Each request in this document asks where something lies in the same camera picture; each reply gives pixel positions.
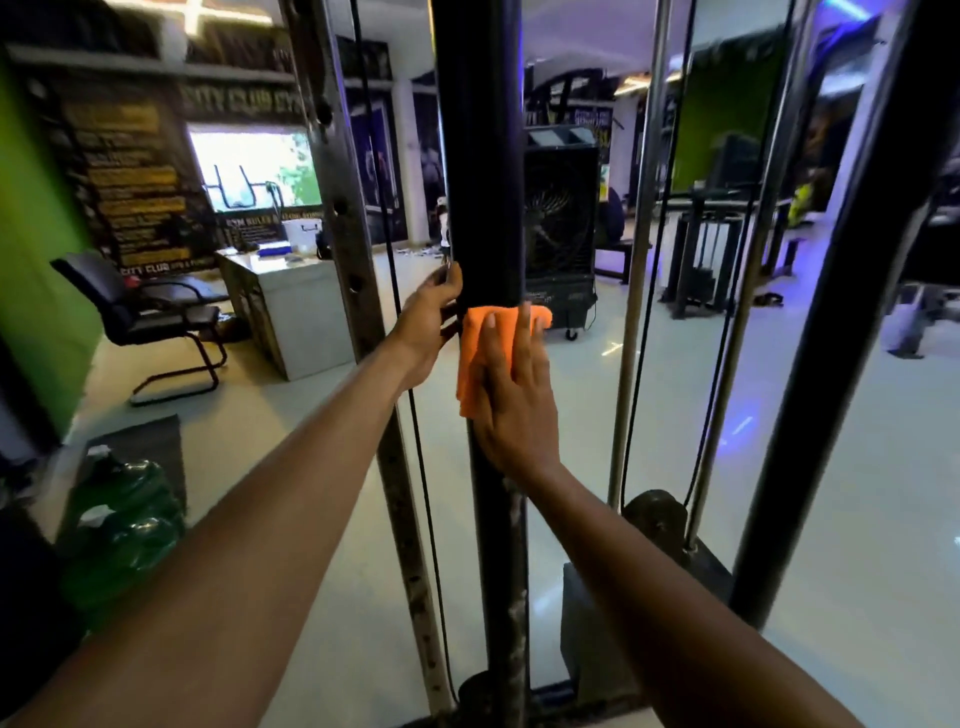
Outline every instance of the gym banner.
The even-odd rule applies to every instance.
[[[169,79],[23,70],[94,245],[125,276],[214,267],[216,220]]]
[[[304,126],[297,87],[263,82],[181,80],[186,121]]]
[[[324,208],[321,205],[285,207],[280,212],[280,220],[299,220],[301,218],[322,219]],[[276,220],[272,209],[248,209],[231,212],[218,212],[224,243],[231,248],[243,248],[256,243],[270,243],[283,239],[282,222]]]

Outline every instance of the green wall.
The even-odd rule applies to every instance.
[[[731,50],[719,63],[694,65],[681,112],[673,190],[686,192],[705,180],[713,165],[714,145],[724,134],[763,137],[767,106],[777,84],[782,51],[747,61]]]
[[[61,436],[103,328],[50,261],[87,240],[18,86],[0,67],[0,336]]]

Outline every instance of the tree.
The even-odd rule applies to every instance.
[[[317,175],[313,171],[313,159],[310,157],[310,146],[305,133],[295,133],[291,136],[291,151],[297,157],[297,164],[293,167],[280,167],[279,181],[290,187],[294,199],[288,206],[319,205],[320,185],[317,184]]]

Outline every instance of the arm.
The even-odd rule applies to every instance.
[[[255,728],[283,676],[400,393],[453,328],[460,269],[194,527],[12,728]]]
[[[521,310],[507,371],[495,323],[476,365],[480,445],[523,487],[606,615],[637,680],[667,728],[856,728],[860,723],[590,493],[561,464],[557,407],[542,330]]]

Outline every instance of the air cooler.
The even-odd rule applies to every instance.
[[[593,230],[600,153],[586,127],[531,127],[523,161],[527,298],[573,340],[596,303]]]

